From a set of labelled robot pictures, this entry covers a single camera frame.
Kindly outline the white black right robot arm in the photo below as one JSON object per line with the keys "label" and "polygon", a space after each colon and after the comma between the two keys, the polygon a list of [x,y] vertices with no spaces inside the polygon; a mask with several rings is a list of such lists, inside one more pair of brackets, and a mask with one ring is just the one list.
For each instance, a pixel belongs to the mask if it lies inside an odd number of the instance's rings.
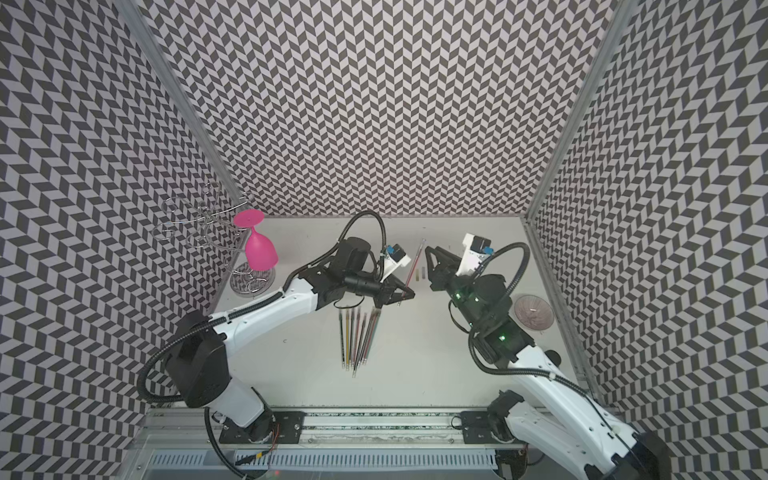
{"label": "white black right robot arm", "polygon": [[471,238],[463,256],[428,247],[425,259],[431,289],[446,292],[467,324],[475,366],[522,387],[500,392],[487,408],[498,440],[526,443],[578,479],[670,478],[667,444],[599,405],[510,316],[512,294],[531,260],[526,243],[494,250],[488,239]]}

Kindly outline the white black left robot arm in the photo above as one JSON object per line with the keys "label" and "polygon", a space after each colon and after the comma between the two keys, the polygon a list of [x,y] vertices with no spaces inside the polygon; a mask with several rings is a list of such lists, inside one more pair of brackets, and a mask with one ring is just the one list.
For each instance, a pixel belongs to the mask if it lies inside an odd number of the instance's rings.
{"label": "white black left robot arm", "polygon": [[[395,274],[410,258],[389,242],[380,214],[363,210],[338,235],[324,219],[269,221],[262,232],[264,219],[256,210],[237,215],[237,223],[253,229],[244,254],[252,270],[277,269],[284,283],[239,307],[186,314],[171,339],[140,369],[136,388],[142,400],[205,407],[237,427],[254,429],[269,421],[269,409],[231,371],[231,358],[287,322],[325,308],[350,316],[366,300],[380,309],[414,298]],[[344,304],[347,295],[358,303]]]}

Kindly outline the teal pencil clear cap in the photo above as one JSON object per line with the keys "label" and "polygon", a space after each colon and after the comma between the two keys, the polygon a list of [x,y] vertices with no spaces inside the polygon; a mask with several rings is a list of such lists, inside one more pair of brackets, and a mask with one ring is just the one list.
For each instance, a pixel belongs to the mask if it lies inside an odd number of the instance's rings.
{"label": "teal pencil clear cap", "polygon": [[372,326],[371,326],[371,329],[370,329],[370,336],[369,336],[369,340],[368,340],[368,344],[367,344],[367,349],[366,349],[366,353],[365,353],[362,365],[365,365],[368,362],[368,358],[370,356],[371,345],[373,343],[373,339],[374,339],[374,336],[375,336],[376,328],[377,328],[377,325],[378,325],[378,320],[379,320],[380,315],[381,315],[381,310],[379,308],[374,308],[374,310],[375,310],[374,320],[372,322]]}

